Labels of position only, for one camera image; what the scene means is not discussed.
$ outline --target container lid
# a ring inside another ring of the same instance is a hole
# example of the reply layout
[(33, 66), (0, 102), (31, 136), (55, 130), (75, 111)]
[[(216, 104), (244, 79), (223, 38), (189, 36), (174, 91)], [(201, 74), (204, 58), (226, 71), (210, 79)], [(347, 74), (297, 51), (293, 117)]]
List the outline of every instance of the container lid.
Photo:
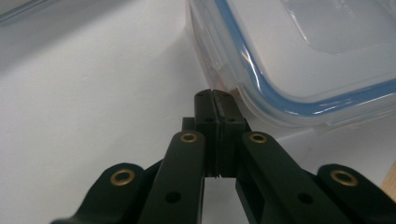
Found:
[(283, 112), (312, 117), (396, 92), (394, 1), (215, 2), (250, 82)]

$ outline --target gold rivet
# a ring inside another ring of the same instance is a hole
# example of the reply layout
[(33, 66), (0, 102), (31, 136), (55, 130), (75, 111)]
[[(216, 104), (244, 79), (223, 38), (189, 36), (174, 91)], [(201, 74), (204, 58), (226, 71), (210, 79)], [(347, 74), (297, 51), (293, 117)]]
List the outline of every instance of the gold rivet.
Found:
[(192, 143), (195, 142), (198, 139), (198, 136), (194, 133), (183, 133), (180, 136), (181, 141), (186, 142), (186, 143)]
[(250, 139), (250, 141), (255, 142), (255, 143), (265, 143), (267, 141), (267, 138), (260, 133), (251, 134), (249, 139)]
[(348, 187), (356, 187), (359, 185), (359, 181), (354, 175), (343, 170), (334, 170), (330, 173), (330, 176), (333, 180)]
[(114, 186), (124, 186), (131, 183), (133, 180), (134, 171), (125, 168), (118, 170), (110, 178), (110, 182)]

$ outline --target brown wooden surface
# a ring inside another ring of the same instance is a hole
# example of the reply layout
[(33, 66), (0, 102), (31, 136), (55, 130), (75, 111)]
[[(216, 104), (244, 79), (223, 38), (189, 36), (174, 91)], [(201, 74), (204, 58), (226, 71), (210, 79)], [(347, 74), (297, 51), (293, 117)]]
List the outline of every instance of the brown wooden surface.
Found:
[(382, 183), (381, 189), (396, 202), (396, 162), (394, 162), (390, 168), (387, 177), (385, 177), (385, 180)]

